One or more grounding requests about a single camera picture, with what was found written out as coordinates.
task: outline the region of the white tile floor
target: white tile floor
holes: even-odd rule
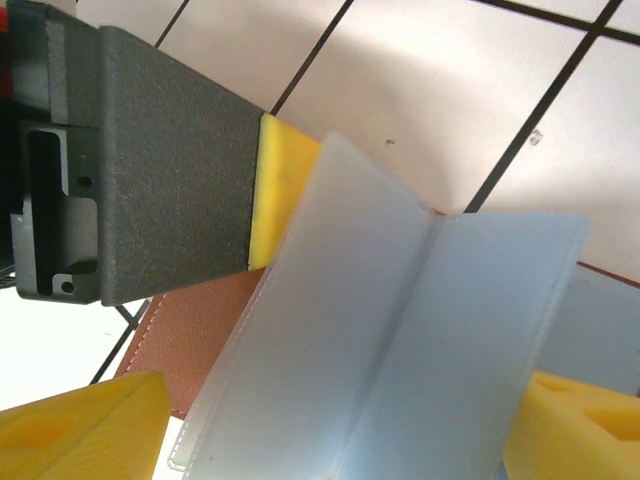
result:
[[[608,3],[520,1],[589,22]],[[155,44],[182,4],[79,0],[77,15]],[[341,4],[191,0],[161,49],[270,109]],[[640,35],[640,0],[624,0],[608,26]],[[280,116],[318,138],[346,134],[434,207],[460,211],[584,35],[482,2],[355,0]],[[584,212],[593,221],[584,259],[637,281],[639,75],[638,46],[598,39],[485,207]],[[85,385],[125,328],[99,306],[10,291],[0,304],[0,408]],[[180,474],[161,458],[155,478]]]

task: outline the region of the brown leather case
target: brown leather case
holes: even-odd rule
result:
[[[171,414],[184,419],[261,275],[243,272],[155,297],[116,376],[164,373]]]

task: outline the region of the white plastic folder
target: white plastic folder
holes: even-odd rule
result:
[[[194,480],[493,478],[587,230],[435,215],[327,137],[170,463]]]

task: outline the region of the red component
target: red component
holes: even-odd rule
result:
[[[0,8],[0,98],[11,98],[11,61],[9,58],[9,17]]]

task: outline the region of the yellow foam pad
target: yellow foam pad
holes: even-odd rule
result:
[[[510,480],[638,480],[640,398],[537,372],[504,461]]]
[[[260,124],[256,189],[249,246],[249,269],[273,257],[302,195],[320,145],[265,113]]]
[[[155,372],[5,410],[0,479],[150,479],[169,414],[167,385]]]

